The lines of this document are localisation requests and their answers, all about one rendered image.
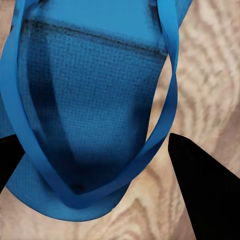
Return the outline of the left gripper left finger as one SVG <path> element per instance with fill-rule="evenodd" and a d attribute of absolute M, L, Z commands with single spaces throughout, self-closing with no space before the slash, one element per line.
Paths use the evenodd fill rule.
<path fill-rule="evenodd" d="M 24 154 L 16 134 L 0 138 L 0 193 Z"/>

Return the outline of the sandal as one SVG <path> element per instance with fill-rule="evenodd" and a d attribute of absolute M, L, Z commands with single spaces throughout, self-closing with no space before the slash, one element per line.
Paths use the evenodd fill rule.
<path fill-rule="evenodd" d="M 60 221 L 110 213 L 153 160 L 178 105 L 192 0 L 15 0 L 0 59 L 0 139 L 25 153 L 5 187 Z M 159 76 L 172 77 L 147 139 Z"/>

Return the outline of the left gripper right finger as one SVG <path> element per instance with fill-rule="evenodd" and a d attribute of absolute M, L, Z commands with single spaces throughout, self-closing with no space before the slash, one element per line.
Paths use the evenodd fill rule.
<path fill-rule="evenodd" d="M 240 178 L 184 136 L 168 152 L 196 240 L 240 240 Z"/>

